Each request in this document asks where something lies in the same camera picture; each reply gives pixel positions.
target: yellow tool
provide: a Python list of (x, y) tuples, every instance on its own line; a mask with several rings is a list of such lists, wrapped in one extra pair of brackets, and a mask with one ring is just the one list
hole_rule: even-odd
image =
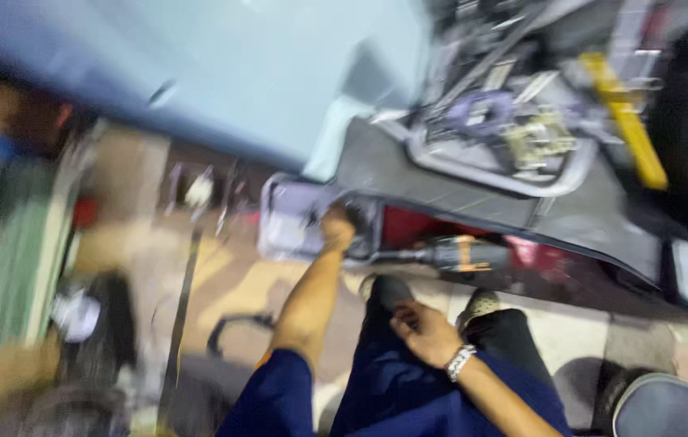
[(643, 185), (652, 190), (666, 190), (668, 175), (662, 168), (646, 129), (640, 123), (638, 113), (628, 97), (627, 87), (616, 77), (602, 53), (584, 53), (578, 60), (591, 76), (597, 92), (619, 125), (624, 141), (630, 145)]

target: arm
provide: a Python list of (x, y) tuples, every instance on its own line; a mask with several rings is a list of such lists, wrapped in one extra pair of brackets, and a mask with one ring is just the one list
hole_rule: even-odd
[(282, 307), (267, 352), (291, 349), (307, 360), (312, 371), (322, 354), (323, 336), (333, 313), (344, 252), (355, 234), (354, 226), (339, 205), (325, 214), (320, 228), (325, 244)]
[[(436, 369), (445, 369), (463, 345), (454, 327), (446, 323), (446, 317), (421, 303), (399, 303), (390, 324), (419, 359)], [(507, 437), (560, 437), (478, 358), (472, 357), (465, 363), (457, 382), (476, 408)]]

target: power drill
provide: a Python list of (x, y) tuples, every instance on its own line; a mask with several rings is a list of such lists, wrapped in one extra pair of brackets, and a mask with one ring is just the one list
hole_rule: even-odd
[(431, 265), (440, 272), (486, 272), (502, 267), (508, 259), (508, 248), (471, 235), (441, 236), (421, 244), (417, 249), (377, 252), (375, 262), (406, 261)]

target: person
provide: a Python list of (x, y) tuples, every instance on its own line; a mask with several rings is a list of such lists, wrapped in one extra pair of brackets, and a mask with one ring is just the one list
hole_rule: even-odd
[[(312, 382), (355, 230), (340, 205), (321, 219), (318, 258), (285, 302), (265, 361), (217, 431), (309, 436)], [(407, 284), (377, 276), (330, 435), (571, 435), (524, 313), (474, 295), (462, 335)]]

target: concrete floor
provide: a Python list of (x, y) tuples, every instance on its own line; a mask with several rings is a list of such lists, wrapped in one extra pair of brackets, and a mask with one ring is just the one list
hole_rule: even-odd
[[(189, 214), (159, 213), (164, 205), (158, 198), (164, 197), (168, 169), (174, 160), (190, 159), (185, 154), (180, 158), (174, 149), (170, 153), (170, 144), (167, 138), (121, 127), (108, 132), (99, 144), (92, 184), (100, 204), (98, 223), (84, 235), (76, 264), (78, 271), (119, 267), (129, 275), (140, 342), (140, 394), (147, 405), (160, 398), (193, 234)], [(186, 354), (207, 353), (209, 335), (223, 315), (278, 313), (308, 265), (261, 260), (255, 250), (254, 217), (234, 216), (220, 238), (214, 237), (216, 214), (205, 215), (200, 224), (203, 237), (181, 340), (181, 353)], [(417, 299), (446, 312), (450, 320), (456, 318), (474, 290), (441, 282), (425, 268), (403, 266), (397, 270), (408, 278)], [(358, 288), (369, 272), (346, 271), (339, 281), (339, 300), (327, 332), (328, 346), (314, 397), (315, 417), (321, 422), (331, 420), (349, 377), (364, 313)], [(501, 297), (505, 307), (518, 307), (527, 313), (572, 427), (591, 424), (591, 399), (603, 359), (625, 366), (675, 370), (688, 381), (688, 326), (652, 323), (507, 293)], [(241, 323), (226, 329), (220, 346), (226, 360), (251, 367), (265, 351), (269, 338), (270, 332)]]

